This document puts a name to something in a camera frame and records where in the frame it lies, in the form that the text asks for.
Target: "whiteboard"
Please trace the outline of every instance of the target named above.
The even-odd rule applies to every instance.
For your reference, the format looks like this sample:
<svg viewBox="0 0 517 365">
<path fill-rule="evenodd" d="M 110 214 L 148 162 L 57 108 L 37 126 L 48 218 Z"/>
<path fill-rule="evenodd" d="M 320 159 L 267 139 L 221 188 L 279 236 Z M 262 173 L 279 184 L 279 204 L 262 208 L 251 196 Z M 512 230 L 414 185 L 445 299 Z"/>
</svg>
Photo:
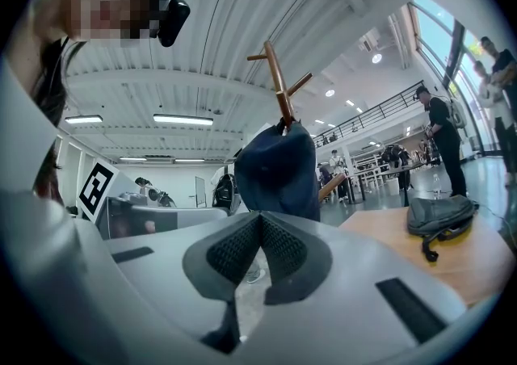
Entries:
<svg viewBox="0 0 517 365">
<path fill-rule="evenodd" d="M 204 204 L 207 207 L 207 196 L 204 190 L 204 180 L 195 177 L 195 206 L 199 207 L 200 204 Z"/>
</svg>

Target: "gray bag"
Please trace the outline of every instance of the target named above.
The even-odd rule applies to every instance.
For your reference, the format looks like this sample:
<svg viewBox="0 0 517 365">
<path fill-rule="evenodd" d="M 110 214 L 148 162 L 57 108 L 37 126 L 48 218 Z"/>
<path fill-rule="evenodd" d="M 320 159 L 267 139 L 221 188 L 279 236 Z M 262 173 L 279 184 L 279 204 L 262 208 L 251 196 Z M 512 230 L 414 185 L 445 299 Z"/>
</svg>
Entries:
<svg viewBox="0 0 517 365">
<path fill-rule="evenodd" d="M 413 199 L 407 212 L 407 229 L 411 234 L 423 238 L 422 252 L 429 262 L 438 259 L 438 253 L 431 251 L 430 243 L 458 237 L 469 228 L 479 204 L 463 195 L 449 199 Z"/>
</svg>

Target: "railing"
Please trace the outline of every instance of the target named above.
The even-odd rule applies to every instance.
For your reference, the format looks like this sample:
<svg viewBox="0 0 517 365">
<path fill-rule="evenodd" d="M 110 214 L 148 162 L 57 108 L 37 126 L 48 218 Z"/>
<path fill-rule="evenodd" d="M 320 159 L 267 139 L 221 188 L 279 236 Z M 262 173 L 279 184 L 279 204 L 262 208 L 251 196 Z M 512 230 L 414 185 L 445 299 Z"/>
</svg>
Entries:
<svg viewBox="0 0 517 365">
<path fill-rule="evenodd" d="M 363 128 L 367 128 L 370 125 L 378 123 L 380 120 L 397 114 L 399 111 L 412 107 L 414 104 L 418 103 L 418 100 L 414 99 L 414 92 L 422 84 L 423 81 L 419 81 L 392 98 L 386 99 L 383 103 L 350 118 L 348 121 L 338 125 L 336 128 L 329 129 L 314 137 L 316 148 L 335 142 L 340 138 L 349 136 L 354 132 L 358 132 Z"/>
</svg>

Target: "blue cloth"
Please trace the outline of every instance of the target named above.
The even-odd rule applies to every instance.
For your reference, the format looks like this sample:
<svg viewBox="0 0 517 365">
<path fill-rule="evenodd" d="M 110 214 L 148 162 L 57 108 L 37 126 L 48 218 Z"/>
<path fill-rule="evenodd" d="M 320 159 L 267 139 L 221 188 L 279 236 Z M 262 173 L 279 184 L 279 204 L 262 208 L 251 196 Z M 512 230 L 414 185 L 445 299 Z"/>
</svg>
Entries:
<svg viewBox="0 0 517 365">
<path fill-rule="evenodd" d="M 258 134 L 235 161 L 235 179 L 250 210 L 280 212 L 319 221 L 316 149 L 300 123 L 287 135 L 283 125 Z"/>
</svg>

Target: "recessed light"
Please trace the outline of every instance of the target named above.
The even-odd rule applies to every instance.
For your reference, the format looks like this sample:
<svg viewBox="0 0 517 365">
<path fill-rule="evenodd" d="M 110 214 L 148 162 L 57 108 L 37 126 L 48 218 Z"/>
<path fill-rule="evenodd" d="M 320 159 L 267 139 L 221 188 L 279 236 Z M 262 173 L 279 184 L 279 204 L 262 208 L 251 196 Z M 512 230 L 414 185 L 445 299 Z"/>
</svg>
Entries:
<svg viewBox="0 0 517 365">
<path fill-rule="evenodd" d="M 123 162 L 146 162 L 147 158 L 143 157 L 120 157 Z"/>
<path fill-rule="evenodd" d="M 194 124 L 194 125 L 212 125 L 213 124 L 212 118 L 200 118 L 198 116 L 154 114 L 153 119 L 157 123 Z"/>
<path fill-rule="evenodd" d="M 176 158 L 174 162 L 204 162 L 202 158 Z"/>
<path fill-rule="evenodd" d="M 91 124 L 91 123 L 102 123 L 103 117 L 100 115 L 78 115 L 69 116 L 65 118 L 68 124 Z"/>
</svg>

